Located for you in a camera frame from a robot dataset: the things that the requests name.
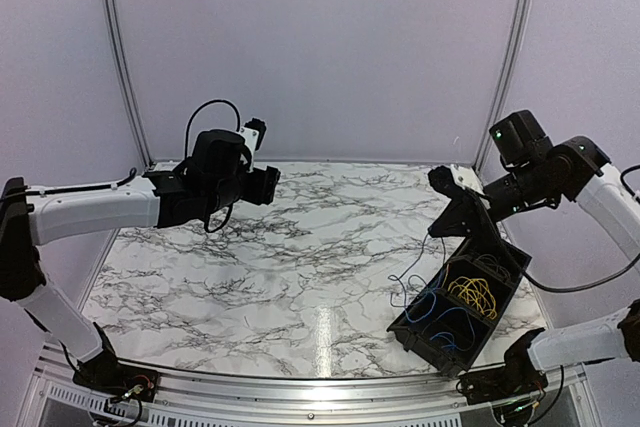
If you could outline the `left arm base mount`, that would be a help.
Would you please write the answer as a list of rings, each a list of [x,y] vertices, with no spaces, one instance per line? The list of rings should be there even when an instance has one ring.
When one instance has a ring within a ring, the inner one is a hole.
[[[110,347],[104,347],[86,362],[77,361],[73,370],[73,382],[77,385],[118,397],[140,387],[141,391],[134,392],[133,396],[143,402],[155,399],[159,373],[122,363]]]

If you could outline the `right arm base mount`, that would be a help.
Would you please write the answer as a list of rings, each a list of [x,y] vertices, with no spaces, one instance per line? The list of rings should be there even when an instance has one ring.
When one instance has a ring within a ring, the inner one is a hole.
[[[456,390],[469,405],[528,394],[548,386],[546,375],[533,367],[527,348],[542,332],[536,329],[516,340],[504,353],[498,367],[469,371],[459,377]]]

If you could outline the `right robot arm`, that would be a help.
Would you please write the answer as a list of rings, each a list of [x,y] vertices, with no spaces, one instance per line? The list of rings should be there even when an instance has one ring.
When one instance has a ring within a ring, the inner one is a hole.
[[[553,294],[579,293],[638,268],[639,195],[592,140],[576,136],[553,144],[528,110],[507,116],[489,133],[506,175],[480,186],[469,169],[438,166],[431,170],[430,186],[450,200],[428,229],[432,237],[469,236],[496,249],[504,265],[524,274],[525,268],[518,266],[503,244],[497,223],[539,208],[555,209],[567,199],[597,222],[628,263],[616,273],[580,286],[551,287],[538,281],[533,286]],[[515,395],[535,372],[613,359],[639,359],[637,301],[592,321],[524,334],[505,352],[506,365],[497,370],[495,385],[502,393]]]

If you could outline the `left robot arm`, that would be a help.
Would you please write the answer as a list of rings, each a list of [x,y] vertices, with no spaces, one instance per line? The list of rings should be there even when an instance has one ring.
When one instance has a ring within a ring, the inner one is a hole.
[[[10,179],[1,196],[1,296],[18,303],[78,361],[81,379],[106,392],[125,385],[106,334],[84,317],[46,275],[38,248],[55,240],[121,228],[207,224],[238,201],[268,205],[280,172],[254,157],[266,125],[252,119],[236,131],[201,132],[193,152],[171,170],[131,172],[121,181],[71,187],[28,187]]]

